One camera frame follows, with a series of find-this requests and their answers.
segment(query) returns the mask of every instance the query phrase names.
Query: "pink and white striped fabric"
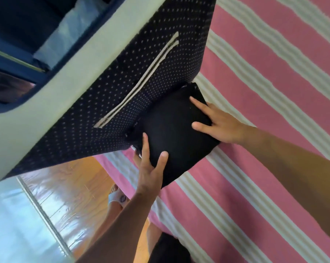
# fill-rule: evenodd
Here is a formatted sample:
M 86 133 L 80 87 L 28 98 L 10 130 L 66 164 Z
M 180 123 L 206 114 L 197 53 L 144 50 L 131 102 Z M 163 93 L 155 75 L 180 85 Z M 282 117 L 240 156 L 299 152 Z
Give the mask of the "pink and white striped fabric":
M 217 0 L 207 101 L 330 159 L 330 0 Z M 133 151 L 96 158 L 132 197 Z M 196 262 L 330 262 L 330 238 L 245 149 L 221 144 L 165 187 L 150 219 Z

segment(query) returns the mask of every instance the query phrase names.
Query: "leg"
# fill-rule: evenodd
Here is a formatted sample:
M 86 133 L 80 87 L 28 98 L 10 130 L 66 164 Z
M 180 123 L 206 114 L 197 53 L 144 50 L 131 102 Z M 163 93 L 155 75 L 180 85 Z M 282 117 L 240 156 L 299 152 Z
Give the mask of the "leg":
M 155 244 L 158 242 L 162 230 L 160 230 L 155 224 L 150 223 L 147 229 L 147 242 L 148 242 L 148 252 L 151 255 Z
M 118 186 L 113 185 L 109 194 L 115 192 L 116 190 L 118 190 Z M 93 235 L 88 248 L 93 245 L 98 240 L 98 238 L 106 232 L 106 230 L 109 229 L 110 225 L 112 225 L 112 223 L 115 221 L 116 217 L 120 214 L 122 210 L 123 207 L 119 202 L 112 201 L 108 204 L 105 220 L 98 228 L 96 233 Z

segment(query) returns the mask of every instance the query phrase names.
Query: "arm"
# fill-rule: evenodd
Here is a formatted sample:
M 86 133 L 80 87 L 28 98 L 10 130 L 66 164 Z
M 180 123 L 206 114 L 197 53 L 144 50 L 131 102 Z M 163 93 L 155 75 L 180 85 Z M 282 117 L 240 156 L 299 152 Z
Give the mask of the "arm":
M 162 152 L 156 168 L 153 168 L 149 161 L 148 137 L 144 134 L 142 156 L 135 195 L 78 263 L 133 262 L 142 228 L 162 186 L 168 153 Z
M 207 114 L 212 126 L 193 123 L 193 128 L 226 143 L 243 146 L 280 181 L 330 237 L 330 161 L 240 123 L 232 115 L 191 98 Z

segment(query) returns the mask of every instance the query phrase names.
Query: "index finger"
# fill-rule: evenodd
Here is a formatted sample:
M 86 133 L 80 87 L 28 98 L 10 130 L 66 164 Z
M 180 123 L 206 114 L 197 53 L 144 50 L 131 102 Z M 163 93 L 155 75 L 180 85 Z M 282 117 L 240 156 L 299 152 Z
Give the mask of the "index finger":
M 143 147 L 142 147 L 142 163 L 149 163 L 149 142 L 146 133 L 143 133 Z
M 201 110 L 203 113 L 205 113 L 206 115 L 210 116 L 212 114 L 212 110 L 210 109 L 210 107 L 208 107 L 207 105 L 205 105 L 204 103 L 201 103 L 200 101 L 196 100 L 195 98 L 193 98 L 192 96 L 189 97 L 189 99 L 191 100 L 191 102 L 197 106 L 197 108 L 199 110 Z

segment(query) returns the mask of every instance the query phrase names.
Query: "person's right hand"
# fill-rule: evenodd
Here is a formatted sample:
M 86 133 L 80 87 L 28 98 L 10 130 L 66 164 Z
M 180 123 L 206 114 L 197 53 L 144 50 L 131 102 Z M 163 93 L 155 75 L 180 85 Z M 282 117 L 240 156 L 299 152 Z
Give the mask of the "person's right hand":
M 189 98 L 191 102 L 197 106 L 203 113 L 210 117 L 212 125 L 205 125 L 199 122 L 193 122 L 194 130 L 206 133 L 217 140 L 225 143 L 239 144 L 244 137 L 247 128 L 246 124 L 239 122 L 232 115 L 221 111 L 214 104 L 207 102 L 207 106 L 200 101 Z

